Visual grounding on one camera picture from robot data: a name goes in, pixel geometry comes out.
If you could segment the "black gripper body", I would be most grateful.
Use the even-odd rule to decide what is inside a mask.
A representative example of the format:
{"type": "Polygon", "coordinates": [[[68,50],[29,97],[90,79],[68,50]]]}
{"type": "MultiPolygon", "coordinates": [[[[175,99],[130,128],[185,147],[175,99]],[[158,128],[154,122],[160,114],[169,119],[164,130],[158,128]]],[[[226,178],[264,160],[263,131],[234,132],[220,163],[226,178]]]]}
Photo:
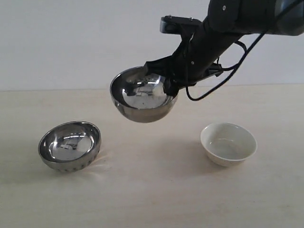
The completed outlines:
{"type": "Polygon", "coordinates": [[[242,36],[237,32],[218,32],[209,21],[203,21],[192,39],[172,55],[172,83],[183,88],[186,82],[192,86],[203,80],[206,69],[242,36]]]}

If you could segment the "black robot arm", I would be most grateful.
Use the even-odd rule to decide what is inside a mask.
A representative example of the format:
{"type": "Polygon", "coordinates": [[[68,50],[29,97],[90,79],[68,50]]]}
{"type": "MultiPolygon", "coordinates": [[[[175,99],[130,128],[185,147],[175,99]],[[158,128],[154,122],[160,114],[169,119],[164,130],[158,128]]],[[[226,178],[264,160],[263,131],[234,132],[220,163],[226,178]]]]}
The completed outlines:
{"type": "Polygon", "coordinates": [[[160,32],[180,35],[181,43],[170,56],[146,62],[143,72],[163,76],[169,95],[219,76],[224,69],[216,59],[244,35],[301,35],[304,5],[298,3],[291,9],[292,4],[291,0],[212,0],[202,21],[164,16],[160,32]]]}

